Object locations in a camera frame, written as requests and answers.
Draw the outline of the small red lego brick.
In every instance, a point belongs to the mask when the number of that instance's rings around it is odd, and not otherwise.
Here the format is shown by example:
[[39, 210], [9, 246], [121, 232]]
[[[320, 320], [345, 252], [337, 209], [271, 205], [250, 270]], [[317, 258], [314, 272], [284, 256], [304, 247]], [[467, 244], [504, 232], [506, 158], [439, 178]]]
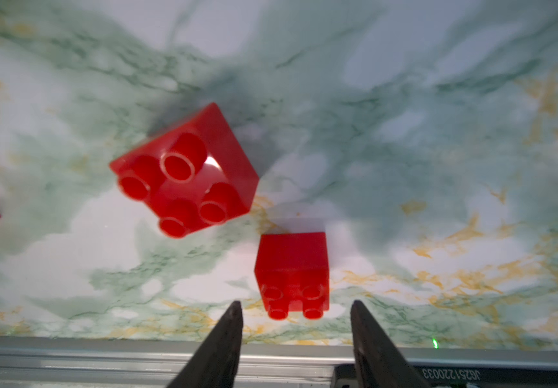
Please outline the small red lego brick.
[[330, 306], [326, 234], [263, 235], [255, 275], [270, 318], [284, 320], [301, 312], [309, 320], [321, 319]]

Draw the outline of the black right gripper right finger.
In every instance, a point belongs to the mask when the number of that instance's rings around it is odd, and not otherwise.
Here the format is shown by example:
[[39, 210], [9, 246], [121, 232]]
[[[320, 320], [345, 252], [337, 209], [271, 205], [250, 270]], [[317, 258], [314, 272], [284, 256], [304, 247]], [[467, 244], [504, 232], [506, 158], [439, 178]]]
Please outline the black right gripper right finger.
[[429, 388], [362, 301], [353, 302], [350, 318], [359, 387]]

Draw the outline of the red square lego brick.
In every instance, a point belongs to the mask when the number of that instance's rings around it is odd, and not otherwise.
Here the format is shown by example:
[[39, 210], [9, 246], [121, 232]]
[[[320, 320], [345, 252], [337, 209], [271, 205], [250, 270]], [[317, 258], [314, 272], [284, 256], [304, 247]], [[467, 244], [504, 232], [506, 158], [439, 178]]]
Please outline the red square lego brick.
[[110, 162], [117, 185], [172, 239], [250, 212], [259, 176], [216, 103]]

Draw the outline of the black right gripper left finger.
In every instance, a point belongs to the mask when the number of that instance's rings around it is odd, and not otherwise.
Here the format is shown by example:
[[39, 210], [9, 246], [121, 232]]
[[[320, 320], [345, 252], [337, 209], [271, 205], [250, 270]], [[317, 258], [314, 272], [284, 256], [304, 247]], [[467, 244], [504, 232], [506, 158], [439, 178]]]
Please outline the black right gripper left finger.
[[235, 301], [167, 387], [233, 387], [242, 339], [242, 306]]

